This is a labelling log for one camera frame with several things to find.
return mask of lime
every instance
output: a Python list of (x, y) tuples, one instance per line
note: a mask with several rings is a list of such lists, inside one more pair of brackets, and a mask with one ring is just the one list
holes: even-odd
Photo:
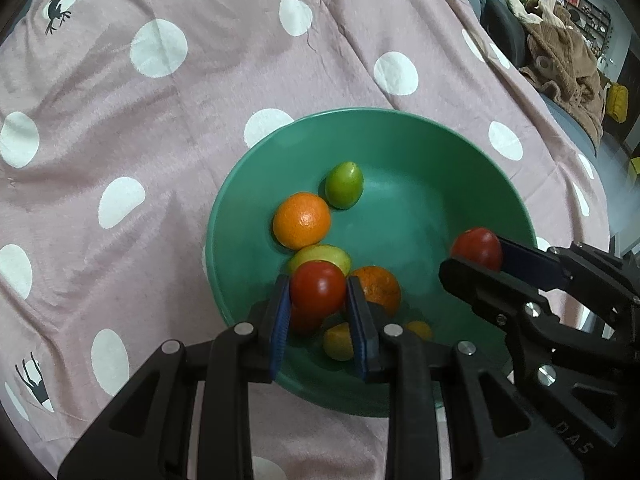
[(293, 258), (289, 260), (289, 272), (293, 274), (300, 265), (305, 262), (310, 262), (311, 260), (331, 262), (338, 267), (345, 276), (347, 276), (351, 270), (351, 257), (340, 247), (328, 244), (315, 244), (300, 249), (294, 254)]
[(433, 330), (424, 321), (410, 321), (404, 327), (417, 334), (423, 341), (431, 341), (433, 339)]
[(343, 162), (333, 168), (324, 183), (327, 202), (337, 209), (352, 207), (362, 195), (364, 177), (355, 162)]
[(322, 348), (335, 361), (353, 359), (349, 323), (340, 323), (327, 330), (322, 337)]

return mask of metal bolt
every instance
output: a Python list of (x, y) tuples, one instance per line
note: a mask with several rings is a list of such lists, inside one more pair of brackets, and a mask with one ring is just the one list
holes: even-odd
[(175, 339), (169, 339), (169, 341), (162, 343), (160, 348), (165, 354), (175, 354), (180, 349), (180, 343)]
[(249, 335), (253, 331), (254, 331), (254, 326), (251, 323), (247, 323), (245, 321), (243, 321), (242, 323), (238, 323), (234, 327), (234, 332), (237, 333), (238, 335)]
[(524, 304), (524, 311), (529, 314), (531, 317), (538, 317), (542, 312), (539, 304), (533, 303), (533, 301), (529, 301), (529, 303)]
[(476, 345), (471, 341), (460, 341), (458, 343), (458, 351), (464, 355), (473, 355), (476, 353)]
[(556, 382), (556, 370), (552, 365), (542, 365), (538, 368), (538, 381), (543, 386), (551, 386)]
[(385, 325), (383, 328), (385, 334), (391, 337), (398, 337), (403, 332), (402, 327), (400, 325), (396, 325), (395, 323), (389, 323)]

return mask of bowl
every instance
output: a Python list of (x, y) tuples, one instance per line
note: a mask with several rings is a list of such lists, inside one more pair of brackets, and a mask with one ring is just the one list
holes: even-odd
[[(504, 333), (443, 290), (440, 263), (462, 231), (484, 226), (533, 247), (527, 210), (504, 173), (468, 140), (433, 121), (395, 110), (332, 110), (297, 120), (250, 149), (226, 178), (209, 218), (207, 274), (228, 325), (268, 298), (293, 252), (277, 243), (271, 219), (299, 191), (322, 195), (337, 164), (356, 162), (364, 192), (332, 210), (323, 243), (347, 251), (353, 269), (377, 265), (402, 287), (394, 322), (428, 322), (434, 340), (471, 340), (497, 367), (509, 360)], [(342, 322), (339, 315), (324, 328)], [(276, 382), (319, 406), (351, 415), (387, 416), (388, 386), (364, 384), (353, 362), (323, 352), (322, 332), (290, 336)]]

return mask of orange fruit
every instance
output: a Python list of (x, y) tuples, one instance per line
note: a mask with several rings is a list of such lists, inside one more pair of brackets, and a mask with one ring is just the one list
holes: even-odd
[(385, 308), (389, 317), (395, 316), (400, 307), (400, 284), (396, 277), (378, 266), (360, 267), (351, 273), (360, 279), (360, 285), (367, 301)]
[(317, 244), (329, 232), (329, 206), (313, 193), (296, 193), (287, 198), (273, 216), (273, 234), (286, 248), (299, 251)]

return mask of door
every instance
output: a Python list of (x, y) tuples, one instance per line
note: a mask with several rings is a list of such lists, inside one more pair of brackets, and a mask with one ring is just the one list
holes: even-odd
[(618, 83), (626, 86), (629, 90), (629, 107), (626, 121), (620, 124), (607, 115), (602, 121), (602, 127), (604, 131), (614, 136), (622, 144), (631, 128), (636, 124), (638, 116), (640, 116), (640, 59), (631, 51), (626, 54)]

